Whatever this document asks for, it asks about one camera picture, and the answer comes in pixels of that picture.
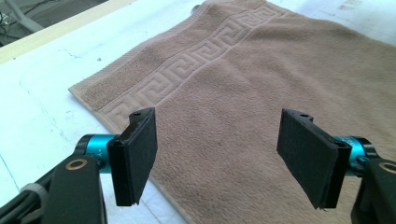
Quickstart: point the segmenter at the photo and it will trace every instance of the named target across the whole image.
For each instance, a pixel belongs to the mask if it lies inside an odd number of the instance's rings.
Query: black rubber pad
[[[305,113],[283,109],[277,152],[315,208],[335,208],[351,146],[335,140]]]

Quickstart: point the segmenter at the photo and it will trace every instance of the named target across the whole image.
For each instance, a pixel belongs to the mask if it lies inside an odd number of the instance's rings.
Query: wooden edge
[[[5,45],[0,48],[0,63],[8,62],[26,52],[41,47],[117,9],[130,5],[134,1],[135,0],[108,0],[99,6],[83,11],[76,16],[60,21],[46,29]]]

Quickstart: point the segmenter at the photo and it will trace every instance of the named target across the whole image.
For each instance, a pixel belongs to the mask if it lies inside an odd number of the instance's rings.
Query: white table
[[[188,18],[202,2],[138,0],[0,65],[0,205],[69,156],[81,136],[107,133],[67,89]],[[270,2],[396,45],[396,2]],[[151,182],[140,205],[120,208],[115,205],[110,175],[101,178],[109,223],[185,222]]]

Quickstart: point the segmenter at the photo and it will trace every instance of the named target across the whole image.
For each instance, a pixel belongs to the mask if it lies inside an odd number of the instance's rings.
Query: towel
[[[276,153],[281,109],[396,160],[395,59],[334,22],[206,1],[70,91],[114,133],[156,107],[150,178],[190,223],[350,223],[361,180],[346,177],[337,208],[315,210]]]

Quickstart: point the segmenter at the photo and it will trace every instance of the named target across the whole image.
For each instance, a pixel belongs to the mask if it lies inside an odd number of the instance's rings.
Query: blue metal part
[[[105,167],[100,170],[101,174],[110,174],[110,161],[107,153],[107,143],[113,139],[115,134],[95,134],[87,145],[86,154],[94,154],[96,158],[105,163]]]
[[[358,158],[366,157],[366,153],[364,151],[363,145],[352,136],[334,136],[334,139],[345,142],[352,146],[352,151],[349,156],[349,165],[351,167],[360,166]],[[346,171],[346,175],[355,175],[350,170]]]

